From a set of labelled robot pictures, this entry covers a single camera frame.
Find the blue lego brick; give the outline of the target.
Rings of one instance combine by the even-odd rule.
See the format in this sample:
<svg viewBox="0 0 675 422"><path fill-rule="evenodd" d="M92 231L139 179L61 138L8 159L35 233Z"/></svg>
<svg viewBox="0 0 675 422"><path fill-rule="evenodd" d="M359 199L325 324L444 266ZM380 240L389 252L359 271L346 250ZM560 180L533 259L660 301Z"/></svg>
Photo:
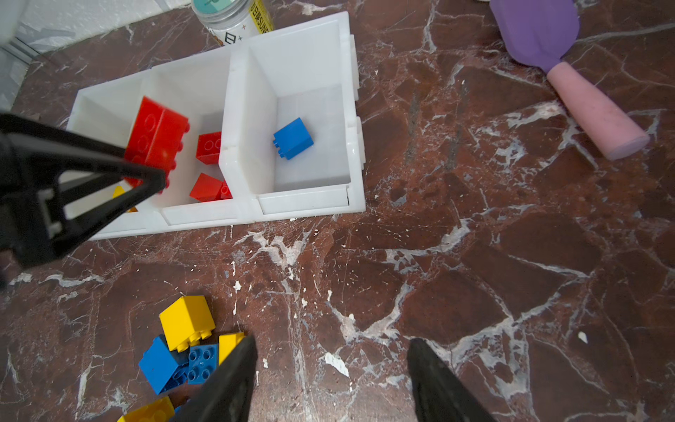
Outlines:
<svg viewBox="0 0 675 422"><path fill-rule="evenodd" d="M291 160L314 144L301 118L290 122L274 134L274 147L281 158Z"/></svg>

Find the large yellow lego brick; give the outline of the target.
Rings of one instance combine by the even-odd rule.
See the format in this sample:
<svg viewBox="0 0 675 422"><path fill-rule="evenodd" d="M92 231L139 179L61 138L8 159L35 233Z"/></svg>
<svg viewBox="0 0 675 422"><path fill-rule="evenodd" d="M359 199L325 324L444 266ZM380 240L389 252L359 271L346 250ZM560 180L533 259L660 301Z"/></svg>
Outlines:
<svg viewBox="0 0 675 422"><path fill-rule="evenodd" d="M124 188L123 188L122 186L116 186L116 188L114 188L114 194L113 194L112 196L113 196L114 199L116 199L116 198L118 198L118 197L121 197L124 193L125 193L125 190L124 190ZM132 208L128 211L128 213L135 213L135 212L137 212L137 208L136 208L136 207L132 207Z"/></svg>

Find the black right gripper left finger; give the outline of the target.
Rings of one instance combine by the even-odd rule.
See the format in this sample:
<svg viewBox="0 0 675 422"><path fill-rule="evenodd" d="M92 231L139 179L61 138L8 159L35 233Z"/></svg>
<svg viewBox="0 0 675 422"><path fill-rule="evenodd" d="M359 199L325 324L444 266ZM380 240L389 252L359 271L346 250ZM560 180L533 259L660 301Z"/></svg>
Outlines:
<svg viewBox="0 0 675 422"><path fill-rule="evenodd" d="M246 336L170 421L248 421L257 360L256 340Z"/></svg>

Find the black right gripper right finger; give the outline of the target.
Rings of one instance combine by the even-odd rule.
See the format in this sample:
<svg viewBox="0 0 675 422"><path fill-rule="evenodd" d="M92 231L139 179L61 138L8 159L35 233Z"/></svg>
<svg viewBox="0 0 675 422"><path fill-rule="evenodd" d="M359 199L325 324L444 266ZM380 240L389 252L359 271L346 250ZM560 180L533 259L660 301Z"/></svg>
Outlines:
<svg viewBox="0 0 675 422"><path fill-rule="evenodd" d="M423 339L411 340L407 363L418 421L496 421Z"/></svg>

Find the long red lego brick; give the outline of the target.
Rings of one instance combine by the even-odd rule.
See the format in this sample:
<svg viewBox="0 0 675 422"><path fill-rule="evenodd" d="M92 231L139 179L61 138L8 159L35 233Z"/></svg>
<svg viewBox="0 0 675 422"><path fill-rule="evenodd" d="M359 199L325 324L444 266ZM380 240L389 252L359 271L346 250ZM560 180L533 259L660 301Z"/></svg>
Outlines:
<svg viewBox="0 0 675 422"><path fill-rule="evenodd" d="M169 175L177 167L176 156L182 151L182 139L189 130L186 116L143 97L124 159L163 170L169 186Z"/></svg>

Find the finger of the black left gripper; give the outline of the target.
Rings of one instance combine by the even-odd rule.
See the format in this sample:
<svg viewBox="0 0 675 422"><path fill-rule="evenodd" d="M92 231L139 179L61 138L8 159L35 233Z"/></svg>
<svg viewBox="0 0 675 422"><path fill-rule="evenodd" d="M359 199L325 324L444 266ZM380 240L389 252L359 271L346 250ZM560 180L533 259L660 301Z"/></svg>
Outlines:
<svg viewBox="0 0 675 422"><path fill-rule="evenodd" d="M120 147L14 114L1 116L1 249L24 268L60 260L165 187L165 173ZM66 207L125 178L137 186L69 217Z"/></svg>

